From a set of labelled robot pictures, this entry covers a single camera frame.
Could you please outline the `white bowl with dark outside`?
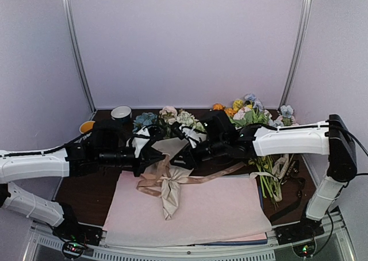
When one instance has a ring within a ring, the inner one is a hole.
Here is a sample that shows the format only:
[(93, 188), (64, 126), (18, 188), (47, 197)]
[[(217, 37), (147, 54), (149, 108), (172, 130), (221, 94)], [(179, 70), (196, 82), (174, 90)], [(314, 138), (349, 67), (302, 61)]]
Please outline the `white bowl with dark outside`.
[(126, 124), (131, 122), (132, 109), (129, 106), (118, 106), (111, 111), (110, 115), (113, 120)]

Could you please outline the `white hydrangea green leaf bunch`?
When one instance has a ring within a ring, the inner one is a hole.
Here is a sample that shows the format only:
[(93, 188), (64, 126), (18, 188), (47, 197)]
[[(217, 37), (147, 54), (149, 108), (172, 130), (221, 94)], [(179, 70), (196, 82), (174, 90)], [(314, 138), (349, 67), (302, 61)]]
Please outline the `white hydrangea green leaf bunch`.
[(205, 128), (202, 123), (195, 118), (195, 116), (185, 110), (180, 110), (177, 116), (174, 118), (174, 122), (179, 125), (188, 126), (190, 129), (195, 129), (200, 132), (205, 132)]

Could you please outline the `grey-white wrapping paper sheet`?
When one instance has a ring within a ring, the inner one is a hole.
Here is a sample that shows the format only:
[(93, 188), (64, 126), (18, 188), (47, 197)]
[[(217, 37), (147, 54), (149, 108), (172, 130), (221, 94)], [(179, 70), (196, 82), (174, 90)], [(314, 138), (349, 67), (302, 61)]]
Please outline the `grey-white wrapping paper sheet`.
[(156, 142), (154, 149), (162, 152), (164, 159), (155, 163), (150, 172), (141, 174), (141, 180), (136, 186), (139, 192), (161, 199), (165, 220), (172, 219), (179, 208), (181, 186), (202, 183), (199, 178), (190, 176), (192, 170), (170, 164), (170, 159), (186, 144), (187, 141), (178, 137)]

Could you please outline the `pink flower long stem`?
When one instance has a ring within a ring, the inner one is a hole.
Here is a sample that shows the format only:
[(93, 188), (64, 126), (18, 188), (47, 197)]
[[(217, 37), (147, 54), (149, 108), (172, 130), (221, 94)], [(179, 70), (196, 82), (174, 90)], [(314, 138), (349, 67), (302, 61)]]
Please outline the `pink flower long stem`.
[(160, 123), (165, 126), (167, 129), (177, 122), (178, 111), (173, 106), (165, 106), (159, 112), (159, 121)]

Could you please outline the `beige ribbon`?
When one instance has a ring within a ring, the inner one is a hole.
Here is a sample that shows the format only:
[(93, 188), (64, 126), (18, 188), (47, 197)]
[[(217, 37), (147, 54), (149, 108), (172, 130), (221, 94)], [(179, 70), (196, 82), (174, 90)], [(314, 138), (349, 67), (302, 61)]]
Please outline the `beige ribbon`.
[(193, 170), (169, 165), (169, 157), (169, 155), (165, 155), (165, 158), (156, 164), (156, 172), (154, 174), (141, 174), (142, 179), (136, 186), (139, 192), (158, 198), (178, 199), (181, 185), (209, 182), (221, 176), (236, 172), (245, 166), (244, 162), (239, 162), (214, 174), (197, 177), (191, 176)]

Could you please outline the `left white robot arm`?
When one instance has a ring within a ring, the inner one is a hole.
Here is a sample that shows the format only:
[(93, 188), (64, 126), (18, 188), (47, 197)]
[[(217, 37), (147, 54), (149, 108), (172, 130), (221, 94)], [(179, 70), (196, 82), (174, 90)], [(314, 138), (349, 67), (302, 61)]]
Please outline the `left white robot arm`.
[(119, 168), (140, 176), (164, 156), (153, 144), (164, 136), (162, 127), (149, 124), (126, 136), (113, 120), (96, 122), (90, 130), (55, 148), (35, 151), (1, 151), (1, 208), (23, 214), (61, 230), (78, 240), (83, 229), (68, 204), (49, 201), (20, 186), (28, 179), (77, 178), (101, 167)]

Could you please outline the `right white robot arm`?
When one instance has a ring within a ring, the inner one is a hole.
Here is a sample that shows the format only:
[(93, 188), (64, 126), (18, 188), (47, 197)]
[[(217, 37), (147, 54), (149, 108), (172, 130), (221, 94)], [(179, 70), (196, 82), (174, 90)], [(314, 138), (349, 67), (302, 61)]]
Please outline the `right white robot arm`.
[(309, 168), (312, 162), (325, 165), (319, 185), (308, 201), (305, 218), (295, 226), (298, 238), (308, 238), (328, 208), (336, 201), (343, 187), (357, 175), (356, 138), (343, 119), (331, 114), (326, 121), (287, 127), (250, 124), (236, 129), (222, 110), (212, 110), (201, 120), (206, 140), (201, 141), (196, 129), (173, 123), (171, 130), (189, 145), (171, 161), (187, 169), (196, 168), (204, 160), (219, 156), (250, 159), (268, 155), (300, 154)]

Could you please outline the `pile of fake flowers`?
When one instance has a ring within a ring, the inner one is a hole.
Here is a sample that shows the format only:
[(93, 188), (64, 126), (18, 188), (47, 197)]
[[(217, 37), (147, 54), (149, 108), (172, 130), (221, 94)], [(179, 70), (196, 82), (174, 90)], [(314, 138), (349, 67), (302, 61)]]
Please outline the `pile of fake flowers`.
[[(266, 135), (275, 135), (282, 127), (298, 125), (294, 117), (294, 109), (290, 105), (281, 106), (278, 110), (278, 117), (274, 120), (271, 113), (254, 94), (247, 94), (244, 99), (234, 100), (231, 107), (216, 103), (212, 106), (212, 109), (224, 111), (237, 130), (244, 127), (255, 127), (253, 146), (257, 157), (288, 154), (285, 152), (266, 152), (260, 146)], [(285, 179), (286, 176), (282, 180), (281, 189)]]

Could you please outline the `patterned mug with yellow inside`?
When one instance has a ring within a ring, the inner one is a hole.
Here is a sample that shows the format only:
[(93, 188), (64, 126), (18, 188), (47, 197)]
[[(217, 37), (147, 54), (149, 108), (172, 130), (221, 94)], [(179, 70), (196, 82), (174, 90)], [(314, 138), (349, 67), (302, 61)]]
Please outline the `patterned mug with yellow inside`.
[(79, 131), (81, 134), (87, 133), (88, 131), (92, 130), (95, 121), (86, 121), (80, 127)]

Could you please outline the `cream ribbon on flower pile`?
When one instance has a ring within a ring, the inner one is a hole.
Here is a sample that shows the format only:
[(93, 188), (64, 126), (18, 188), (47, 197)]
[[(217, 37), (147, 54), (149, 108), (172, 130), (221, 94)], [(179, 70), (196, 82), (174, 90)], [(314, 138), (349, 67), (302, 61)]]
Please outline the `cream ribbon on flower pile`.
[(286, 176), (293, 155), (283, 154), (280, 156), (260, 156), (252, 158), (248, 164), (255, 166), (256, 171), (252, 172), (252, 178), (259, 177), (263, 198), (269, 197), (274, 206), (282, 201), (281, 183)]

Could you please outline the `stack of pastel paper sheets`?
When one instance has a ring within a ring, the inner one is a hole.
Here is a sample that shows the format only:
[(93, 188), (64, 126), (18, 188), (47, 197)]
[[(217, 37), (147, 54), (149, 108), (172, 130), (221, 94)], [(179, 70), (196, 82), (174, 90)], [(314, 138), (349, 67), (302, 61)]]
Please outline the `stack of pastel paper sheets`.
[(107, 245), (165, 247), (212, 243), (272, 229), (259, 200), (255, 179), (224, 176), (183, 185), (179, 208), (165, 220), (162, 200), (136, 188), (138, 178), (123, 172), (103, 229)]

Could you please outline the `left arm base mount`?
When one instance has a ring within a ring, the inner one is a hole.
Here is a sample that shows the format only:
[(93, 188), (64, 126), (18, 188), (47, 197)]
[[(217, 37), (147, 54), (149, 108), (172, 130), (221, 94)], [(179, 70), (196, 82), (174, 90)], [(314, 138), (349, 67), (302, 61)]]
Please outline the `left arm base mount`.
[(103, 230), (84, 224), (78, 224), (74, 229), (68, 226), (49, 226), (52, 234), (62, 241), (61, 252), (65, 258), (75, 260), (83, 254), (93, 251), (91, 246), (99, 246)]

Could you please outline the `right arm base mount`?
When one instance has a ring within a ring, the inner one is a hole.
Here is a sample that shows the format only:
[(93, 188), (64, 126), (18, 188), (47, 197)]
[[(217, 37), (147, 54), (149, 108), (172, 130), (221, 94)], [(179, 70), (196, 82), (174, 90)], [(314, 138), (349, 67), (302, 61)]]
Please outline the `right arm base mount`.
[(321, 225), (313, 227), (300, 222), (275, 229), (278, 244), (291, 244), (293, 253), (303, 259), (311, 258), (317, 252), (316, 237), (324, 233)]

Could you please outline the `front aluminium rail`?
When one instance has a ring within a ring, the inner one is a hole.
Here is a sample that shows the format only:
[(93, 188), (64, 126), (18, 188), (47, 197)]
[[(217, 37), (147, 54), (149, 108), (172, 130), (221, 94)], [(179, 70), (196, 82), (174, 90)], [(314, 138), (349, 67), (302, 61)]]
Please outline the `front aluminium rail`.
[(340, 211), (323, 218), (324, 234), (311, 240), (280, 245), (274, 232), (266, 244), (183, 247), (110, 247), (104, 242), (88, 246), (78, 260), (304, 260), (304, 245), (315, 245), (312, 260), (356, 260), (350, 235)]

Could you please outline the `left aluminium frame post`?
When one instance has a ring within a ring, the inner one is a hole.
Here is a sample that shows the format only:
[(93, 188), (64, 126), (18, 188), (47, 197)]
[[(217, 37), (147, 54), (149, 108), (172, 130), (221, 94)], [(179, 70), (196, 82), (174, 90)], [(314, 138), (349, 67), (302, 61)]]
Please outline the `left aluminium frame post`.
[(68, 32), (70, 36), (71, 46), (72, 46), (72, 52), (75, 60), (76, 69), (78, 72), (79, 80), (82, 85), (83, 93), (86, 97), (89, 109), (91, 113), (96, 112), (96, 107), (92, 98), (92, 94), (90, 91), (90, 87), (87, 81), (86, 73), (85, 73), (85, 67), (82, 60), (82, 55), (78, 43), (77, 33), (75, 29), (75, 22), (74, 17), (72, 13), (72, 5), (71, 0), (62, 0), (64, 13), (66, 16), (66, 22), (68, 26)]

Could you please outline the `aluminium frame post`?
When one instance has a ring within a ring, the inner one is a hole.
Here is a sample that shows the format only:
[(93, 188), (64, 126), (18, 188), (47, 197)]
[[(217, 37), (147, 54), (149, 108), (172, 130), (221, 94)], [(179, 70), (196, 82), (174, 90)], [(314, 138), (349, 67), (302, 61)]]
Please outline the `aluminium frame post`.
[(86, 73), (85, 73), (85, 67), (82, 60), (82, 55), (78, 43), (77, 33), (75, 29), (75, 22), (74, 17), (72, 13), (72, 5), (71, 0), (62, 0), (64, 13), (66, 16), (66, 22), (68, 26), (68, 32), (70, 36), (71, 46), (72, 46), (72, 52), (75, 60), (76, 69), (78, 72), (79, 80), (82, 85), (83, 93), (86, 97), (89, 109), (91, 113), (96, 112), (96, 107), (92, 98), (92, 94), (90, 91), (90, 87), (87, 81)]
[(296, 78), (298, 64), (299, 64), (301, 52), (302, 52), (302, 46), (304, 44), (305, 35), (306, 35), (306, 31), (307, 31), (308, 24), (309, 24), (312, 1), (313, 0), (302, 0), (296, 42), (294, 44), (292, 59), (290, 62), (286, 82), (283, 88), (282, 97), (279, 102), (279, 107), (287, 104), (289, 96), (290, 96), (290, 92), (292, 90), (293, 82)]

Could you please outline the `right aluminium frame post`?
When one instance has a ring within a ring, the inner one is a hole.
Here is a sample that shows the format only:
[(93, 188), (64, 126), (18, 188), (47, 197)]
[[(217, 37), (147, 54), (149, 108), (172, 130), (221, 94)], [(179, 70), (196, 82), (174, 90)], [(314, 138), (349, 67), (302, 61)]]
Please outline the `right aluminium frame post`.
[(293, 82), (296, 78), (298, 64), (299, 64), (301, 52), (302, 52), (302, 46), (304, 44), (305, 35), (306, 35), (306, 31), (307, 31), (308, 24), (309, 24), (312, 1), (313, 0), (302, 0), (296, 42), (294, 44), (292, 59), (290, 62), (286, 82), (283, 88), (282, 97), (279, 102), (279, 107), (287, 104), (289, 96), (290, 96), (290, 92), (292, 90)]

